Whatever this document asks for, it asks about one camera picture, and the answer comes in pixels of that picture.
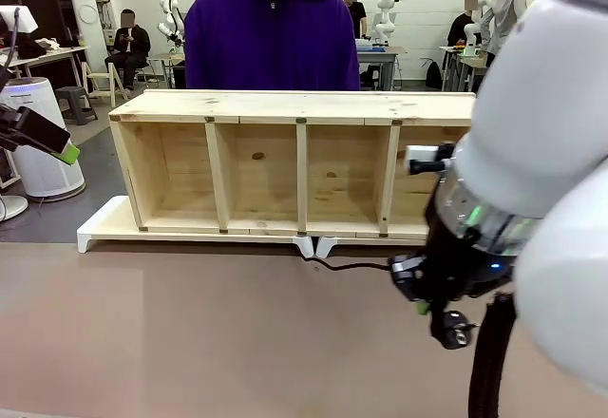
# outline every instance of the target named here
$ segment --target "black stool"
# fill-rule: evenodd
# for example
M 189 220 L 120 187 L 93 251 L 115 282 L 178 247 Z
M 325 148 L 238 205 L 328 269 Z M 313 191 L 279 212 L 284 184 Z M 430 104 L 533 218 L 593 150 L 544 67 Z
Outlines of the black stool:
M 97 113 L 88 99 L 86 90 L 83 87 L 62 87 L 55 90 L 57 100 L 67 100 L 69 104 L 69 112 L 62 113 L 66 121 L 75 122 L 77 125 L 86 125 L 92 121 L 91 117 L 97 120 Z M 82 107 L 80 104 L 81 97 L 85 97 L 90 107 Z

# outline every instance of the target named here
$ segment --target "person in purple hoodie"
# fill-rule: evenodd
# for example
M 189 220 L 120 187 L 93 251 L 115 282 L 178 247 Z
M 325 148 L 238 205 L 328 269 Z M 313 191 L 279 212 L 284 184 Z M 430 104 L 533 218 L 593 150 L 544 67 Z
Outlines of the person in purple hoodie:
M 215 90 L 358 90 L 342 0 L 197 0 L 185 19 L 186 85 Z

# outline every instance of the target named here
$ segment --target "white tower fan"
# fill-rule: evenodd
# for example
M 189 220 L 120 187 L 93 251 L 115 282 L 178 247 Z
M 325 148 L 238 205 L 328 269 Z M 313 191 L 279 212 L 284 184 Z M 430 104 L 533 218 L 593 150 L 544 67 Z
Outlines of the white tower fan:
M 83 36 L 85 44 L 89 46 L 85 50 L 86 62 L 93 73 L 106 73 L 105 57 L 107 57 L 107 49 L 102 22 L 97 11 L 97 3 L 95 0 L 72 0 L 72 5 L 78 30 Z
M 0 102 L 13 109 L 27 106 L 54 124 L 66 128 L 47 78 L 11 79 L 0 95 Z M 77 161 L 70 166 L 28 146 L 17 147 L 12 157 L 26 195 L 31 200 L 65 200 L 85 190 L 85 178 Z

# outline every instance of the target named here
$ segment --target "wooden box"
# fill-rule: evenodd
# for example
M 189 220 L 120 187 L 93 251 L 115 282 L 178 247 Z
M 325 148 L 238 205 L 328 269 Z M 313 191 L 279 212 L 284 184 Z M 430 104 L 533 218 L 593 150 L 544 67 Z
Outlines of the wooden box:
M 408 145 L 458 141 L 471 94 L 148 90 L 110 114 L 142 231 L 424 236 L 434 176 Z

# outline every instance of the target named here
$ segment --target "wooden shelf compartment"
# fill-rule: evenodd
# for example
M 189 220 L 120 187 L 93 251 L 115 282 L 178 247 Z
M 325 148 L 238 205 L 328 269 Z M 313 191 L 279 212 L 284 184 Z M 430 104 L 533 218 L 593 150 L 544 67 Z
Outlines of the wooden shelf compartment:
M 219 232 L 204 123 L 110 125 L 140 230 Z
M 409 145 L 440 145 L 459 141 L 468 131 L 460 126 L 403 126 L 399 135 L 392 204 L 389 216 L 391 238 L 420 238 L 427 236 L 425 209 L 437 183 L 437 175 L 410 176 L 404 157 Z
M 297 234 L 295 131 L 294 124 L 207 125 L 222 233 Z
M 388 230 L 398 127 L 306 125 L 311 236 L 379 238 Z

